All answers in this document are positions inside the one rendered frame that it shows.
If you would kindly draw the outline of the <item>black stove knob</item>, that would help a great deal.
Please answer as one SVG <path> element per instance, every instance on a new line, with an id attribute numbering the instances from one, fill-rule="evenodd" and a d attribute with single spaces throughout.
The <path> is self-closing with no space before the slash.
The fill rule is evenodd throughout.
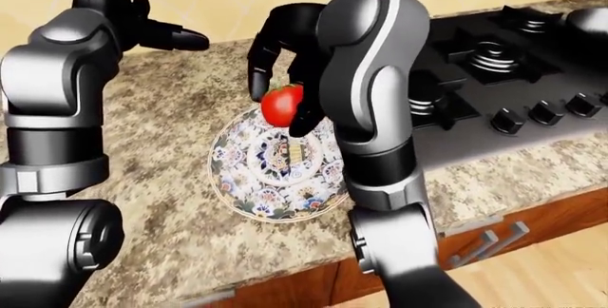
<path id="1" fill-rule="evenodd" d="M 577 93 L 566 103 L 565 108 L 575 116 L 591 119 L 602 109 L 602 104 L 596 97 Z"/>
<path id="2" fill-rule="evenodd" d="M 541 100 L 537 102 L 529 111 L 528 116 L 540 125 L 556 125 L 565 115 L 561 107 L 553 105 L 551 102 Z"/>
<path id="3" fill-rule="evenodd" d="M 500 133 L 515 135 L 525 124 L 526 119 L 513 110 L 501 108 L 490 120 L 491 126 Z"/>

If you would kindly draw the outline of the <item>red tomato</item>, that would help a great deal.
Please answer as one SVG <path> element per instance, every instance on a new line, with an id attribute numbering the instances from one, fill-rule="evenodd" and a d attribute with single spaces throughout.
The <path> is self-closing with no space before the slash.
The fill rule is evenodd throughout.
<path id="1" fill-rule="evenodd" d="M 286 85 L 270 90 L 260 103 L 262 116 L 269 125 L 289 127 L 302 99 L 302 85 Z"/>

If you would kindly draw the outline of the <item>brown wooden cabinet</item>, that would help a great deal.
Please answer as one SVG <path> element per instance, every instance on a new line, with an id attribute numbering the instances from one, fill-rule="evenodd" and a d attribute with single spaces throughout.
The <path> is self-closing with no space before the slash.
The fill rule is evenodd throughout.
<path id="1" fill-rule="evenodd" d="M 608 221 L 608 182 L 593 190 L 561 193 L 525 204 L 504 216 L 467 224 L 463 231 L 442 233 L 439 261 L 445 270 L 549 241 Z M 361 273 L 356 259 L 321 261 L 299 273 L 280 273 L 266 281 L 226 288 L 228 298 L 199 298 L 143 304 L 120 301 L 116 293 L 76 308 L 324 308 L 383 289 L 376 276 Z"/>

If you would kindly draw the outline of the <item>black gas cooktop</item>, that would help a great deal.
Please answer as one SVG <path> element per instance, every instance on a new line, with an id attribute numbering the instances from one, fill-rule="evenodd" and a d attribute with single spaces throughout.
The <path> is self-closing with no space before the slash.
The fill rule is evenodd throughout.
<path id="1" fill-rule="evenodd" d="M 515 29 L 525 16 L 558 14 L 560 25 L 549 33 Z M 440 88 L 449 104 L 432 116 L 412 115 L 416 155 L 425 170 L 608 132 L 608 39 L 570 29 L 567 14 L 506 7 L 431 20 L 427 43 L 412 68 L 410 90 Z M 482 41 L 515 48 L 521 56 L 519 67 L 495 73 L 471 66 L 467 56 Z M 584 119 L 566 110 L 577 93 L 599 99 L 602 109 L 596 116 Z M 529 118 L 528 111 L 541 100 L 564 111 L 556 125 Z M 515 135 L 500 133 L 490 124 L 503 107 L 526 119 Z"/>

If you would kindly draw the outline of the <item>black pan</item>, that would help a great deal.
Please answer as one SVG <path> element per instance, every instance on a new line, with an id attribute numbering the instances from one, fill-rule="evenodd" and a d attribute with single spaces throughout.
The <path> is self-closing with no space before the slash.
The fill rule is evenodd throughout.
<path id="1" fill-rule="evenodd" d="M 608 39 L 608 7 L 572 10 L 565 17 L 565 25 L 587 36 Z"/>

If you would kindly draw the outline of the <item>floral patterned ceramic plate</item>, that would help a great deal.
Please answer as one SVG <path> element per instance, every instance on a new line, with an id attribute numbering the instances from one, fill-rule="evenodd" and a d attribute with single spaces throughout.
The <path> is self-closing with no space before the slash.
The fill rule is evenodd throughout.
<path id="1" fill-rule="evenodd" d="M 303 138 L 268 125 L 258 107 L 236 116 L 210 147 L 208 177 L 230 209 L 256 221 L 306 221 L 348 198 L 333 125 Z"/>

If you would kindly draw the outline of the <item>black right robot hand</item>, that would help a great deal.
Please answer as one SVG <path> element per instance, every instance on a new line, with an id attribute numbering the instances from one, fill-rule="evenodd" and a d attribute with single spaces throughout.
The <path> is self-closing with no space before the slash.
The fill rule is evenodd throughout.
<path id="1" fill-rule="evenodd" d="M 321 50 L 316 38 L 317 21 L 324 8 L 322 4 L 295 3 L 272 9 L 247 55 L 249 94 L 254 102 L 261 102 L 279 53 L 283 49 L 295 53 L 288 74 L 291 84 L 303 86 L 303 100 L 289 126 L 293 137 L 307 135 L 325 118 L 318 90 L 330 54 Z"/>

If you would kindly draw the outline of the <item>black stove burner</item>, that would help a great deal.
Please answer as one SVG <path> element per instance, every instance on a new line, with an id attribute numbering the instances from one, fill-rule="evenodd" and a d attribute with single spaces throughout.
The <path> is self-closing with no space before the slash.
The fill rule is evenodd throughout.
<path id="1" fill-rule="evenodd" d="M 501 42 L 482 41 L 468 54 L 468 63 L 481 70 L 511 73 L 520 65 L 519 52 Z"/>
<path id="2" fill-rule="evenodd" d="M 447 94 L 440 88 L 411 90 L 408 101 L 414 116 L 432 116 L 445 110 L 449 104 Z"/>
<path id="3" fill-rule="evenodd" d="M 561 16 L 525 16 L 515 25 L 515 29 L 522 33 L 544 34 L 555 30 L 560 25 Z"/>

